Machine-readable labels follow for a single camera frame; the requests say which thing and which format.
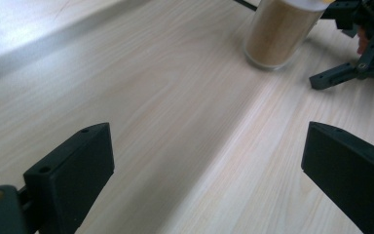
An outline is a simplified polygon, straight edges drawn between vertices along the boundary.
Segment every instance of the wooden table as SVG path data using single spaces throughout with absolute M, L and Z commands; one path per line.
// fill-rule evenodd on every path
M 360 233 L 302 172 L 310 121 L 374 144 L 374 80 L 312 90 L 356 60 L 320 21 L 291 63 L 243 56 L 231 0 L 0 0 L 0 184 L 87 126 L 115 174 L 77 233 Z

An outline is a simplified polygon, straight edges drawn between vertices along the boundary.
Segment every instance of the tabletop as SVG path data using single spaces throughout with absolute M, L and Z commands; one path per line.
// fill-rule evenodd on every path
M 0 0 L 0 184 L 109 122 L 115 174 L 77 233 L 360 233 L 300 166 L 310 121 L 374 144 L 374 79 L 308 79 L 355 61 L 357 38 L 320 20 L 263 71 L 243 55 L 252 16 L 231 0 Z

